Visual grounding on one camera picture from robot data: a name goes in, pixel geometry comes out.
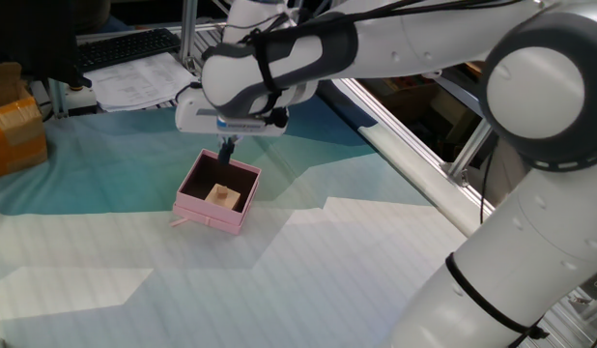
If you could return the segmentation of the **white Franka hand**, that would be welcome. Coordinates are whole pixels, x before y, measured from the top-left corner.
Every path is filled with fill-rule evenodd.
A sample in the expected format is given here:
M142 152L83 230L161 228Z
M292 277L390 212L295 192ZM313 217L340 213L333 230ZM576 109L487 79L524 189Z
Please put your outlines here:
M289 112L286 108L276 108L263 118L225 118L209 104L201 88L187 86L177 96L175 122L182 132L231 136L220 138L218 153L218 162L228 165L245 135L282 135L287 129Z

